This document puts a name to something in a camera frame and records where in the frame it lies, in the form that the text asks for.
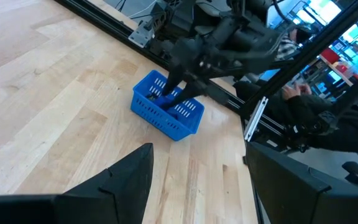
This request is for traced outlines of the blue plastic basket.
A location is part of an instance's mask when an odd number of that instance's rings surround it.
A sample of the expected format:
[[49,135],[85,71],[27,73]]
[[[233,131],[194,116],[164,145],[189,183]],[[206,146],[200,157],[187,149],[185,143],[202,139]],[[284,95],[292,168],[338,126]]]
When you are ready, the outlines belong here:
[[[156,70],[151,70],[138,84],[133,87],[131,110],[141,118],[155,126],[174,141],[179,141],[191,134],[197,133],[204,106],[194,98],[177,104],[167,110],[162,105],[173,101],[182,89],[175,87],[167,96],[162,96],[162,90],[167,78]],[[158,98],[150,101],[149,94]]]

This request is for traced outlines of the red storage bin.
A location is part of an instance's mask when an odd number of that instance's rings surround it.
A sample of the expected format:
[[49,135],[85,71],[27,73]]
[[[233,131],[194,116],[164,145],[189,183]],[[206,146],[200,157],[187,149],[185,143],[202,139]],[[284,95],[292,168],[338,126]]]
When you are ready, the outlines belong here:
[[322,58],[324,58],[325,60],[327,60],[330,64],[334,64],[334,63],[338,62],[340,59],[340,56],[330,48],[324,49],[320,53],[320,56]]

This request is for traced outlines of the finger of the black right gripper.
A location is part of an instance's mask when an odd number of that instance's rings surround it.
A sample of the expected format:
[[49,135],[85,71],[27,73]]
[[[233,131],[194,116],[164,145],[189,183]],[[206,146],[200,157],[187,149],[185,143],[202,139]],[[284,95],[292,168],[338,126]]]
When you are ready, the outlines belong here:
[[187,83],[185,88],[176,96],[174,97],[173,101],[166,104],[166,109],[169,109],[177,104],[189,100],[191,98],[205,95],[207,89],[207,84],[204,82],[191,82]]
[[186,68],[181,64],[171,63],[169,65],[169,74],[166,84],[162,90],[162,95],[168,95],[174,88],[183,81],[185,76]]

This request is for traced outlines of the seated person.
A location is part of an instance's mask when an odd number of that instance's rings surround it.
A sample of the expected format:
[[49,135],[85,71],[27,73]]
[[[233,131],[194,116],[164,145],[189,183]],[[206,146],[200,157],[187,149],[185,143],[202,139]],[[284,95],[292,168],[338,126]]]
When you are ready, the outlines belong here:
[[300,44],[306,42],[310,37],[311,34],[303,29],[294,28],[287,32],[280,41],[275,60],[286,60],[289,55],[297,50]]

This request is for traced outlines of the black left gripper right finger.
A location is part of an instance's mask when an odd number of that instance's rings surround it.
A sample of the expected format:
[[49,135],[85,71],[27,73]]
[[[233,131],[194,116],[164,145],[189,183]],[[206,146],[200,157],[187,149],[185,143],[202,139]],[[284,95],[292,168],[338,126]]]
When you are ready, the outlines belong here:
[[358,224],[358,184],[252,142],[246,164],[271,224]]

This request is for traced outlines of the black handheld object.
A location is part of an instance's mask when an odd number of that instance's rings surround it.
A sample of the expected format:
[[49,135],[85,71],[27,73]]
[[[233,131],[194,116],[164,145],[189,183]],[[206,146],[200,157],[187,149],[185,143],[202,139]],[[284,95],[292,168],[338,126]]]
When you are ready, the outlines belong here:
[[358,163],[352,161],[345,162],[342,168],[349,173],[345,179],[353,184],[358,184]]

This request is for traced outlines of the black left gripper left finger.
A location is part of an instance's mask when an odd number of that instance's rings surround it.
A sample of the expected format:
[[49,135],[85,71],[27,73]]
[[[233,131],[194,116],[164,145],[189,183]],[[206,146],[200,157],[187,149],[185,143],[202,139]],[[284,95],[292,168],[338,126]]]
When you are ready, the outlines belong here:
[[65,193],[0,195],[0,224],[142,224],[153,167],[145,143]]

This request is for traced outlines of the silver aluminium extrusion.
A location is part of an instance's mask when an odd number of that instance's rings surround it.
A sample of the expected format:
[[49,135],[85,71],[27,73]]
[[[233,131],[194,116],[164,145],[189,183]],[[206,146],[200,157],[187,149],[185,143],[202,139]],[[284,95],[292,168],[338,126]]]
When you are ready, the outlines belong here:
[[247,126],[244,131],[244,139],[247,142],[250,142],[252,135],[257,128],[257,124],[259,123],[259,120],[263,115],[264,109],[268,101],[269,99],[264,96],[261,100],[259,100],[257,106],[254,108],[254,111],[252,112],[252,115],[248,120]]

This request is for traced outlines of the black aluminium table frame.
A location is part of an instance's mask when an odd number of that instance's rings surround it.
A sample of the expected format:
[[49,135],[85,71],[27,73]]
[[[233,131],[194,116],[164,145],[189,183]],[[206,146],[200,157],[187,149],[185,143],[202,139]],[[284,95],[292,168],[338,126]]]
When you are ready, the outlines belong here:
[[[122,21],[110,16],[107,12],[89,0],[56,0],[67,9],[76,13],[80,17],[90,21],[106,33],[117,38],[128,47],[136,50],[149,60],[157,63],[168,70],[168,54],[163,51],[161,42],[155,37],[154,27],[161,23],[161,17],[165,14],[166,5],[171,0],[157,0],[151,13],[136,29],[131,29]],[[265,0],[270,7],[277,7],[278,0]],[[204,8],[211,8],[211,1],[198,2]],[[259,100],[264,96],[270,98],[286,81],[296,75],[314,56],[318,55],[331,41],[336,39],[339,34],[347,29],[358,19],[358,0],[354,0],[344,11],[334,18],[318,34],[316,40],[306,46],[302,52],[295,55],[292,60],[274,60],[267,70],[278,69],[278,77],[273,78],[258,92],[248,100],[242,101],[238,97],[230,94],[219,85],[215,84],[214,78],[211,84],[222,90],[228,100],[223,103],[225,107],[234,111],[238,115],[246,116],[250,119],[254,108]],[[343,94],[330,109],[323,111],[312,120],[292,126],[281,126],[275,123],[266,115],[262,115],[259,124],[269,130],[270,133],[277,134],[283,139],[285,144],[290,147],[303,148],[309,146],[308,139],[311,136],[324,136],[337,129],[337,122],[351,106],[358,100],[358,82]]]

